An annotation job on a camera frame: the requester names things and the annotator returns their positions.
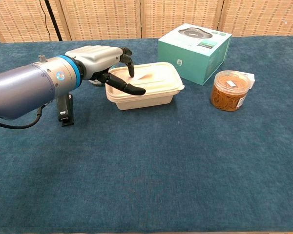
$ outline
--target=product box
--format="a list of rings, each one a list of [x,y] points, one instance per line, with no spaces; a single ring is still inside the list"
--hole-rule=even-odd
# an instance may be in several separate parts
[[[180,77],[204,85],[225,60],[231,37],[185,23],[158,40],[158,61],[171,63]]]

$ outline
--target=woven room divider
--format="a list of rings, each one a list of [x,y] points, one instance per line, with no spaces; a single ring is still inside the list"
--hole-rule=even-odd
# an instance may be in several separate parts
[[[61,0],[72,40],[141,37],[140,0]]]
[[[225,0],[219,30],[234,36],[293,35],[293,0]]]
[[[47,28],[51,41],[58,41],[44,0]],[[71,40],[59,0],[50,0],[63,40]],[[0,42],[49,41],[39,0],[0,0]]]
[[[141,0],[143,38],[160,38],[183,23],[217,29],[223,0]]]

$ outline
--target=robotic hand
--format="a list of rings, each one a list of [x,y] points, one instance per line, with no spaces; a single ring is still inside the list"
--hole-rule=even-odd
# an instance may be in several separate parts
[[[128,48],[85,46],[49,59],[40,55],[39,62],[0,73],[0,118],[14,120],[38,109],[38,122],[42,108],[56,99],[59,121],[63,126],[73,124],[69,92],[78,88],[83,80],[96,79],[125,93],[143,95],[144,89],[127,84],[108,72],[111,66],[122,62],[134,77],[131,55]]]

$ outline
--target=jar lid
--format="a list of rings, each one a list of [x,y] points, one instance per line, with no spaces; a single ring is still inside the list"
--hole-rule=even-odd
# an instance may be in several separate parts
[[[222,71],[216,74],[214,85],[224,93],[239,95],[247,93],[251,82],[249,78],[237,71]]]

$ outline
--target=blue carpet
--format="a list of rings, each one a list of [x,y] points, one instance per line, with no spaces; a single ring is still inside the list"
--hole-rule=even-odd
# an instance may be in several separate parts
[[[157,61],[156,39],[14,43],[0,72],[96,44]],[[210,104],[214,76],[130,111],[84,81],[75,125],[52,102],[0,128],[0,233],[293,231],[293,37],[233,38],[221,70],[255,74],[236,112]]]

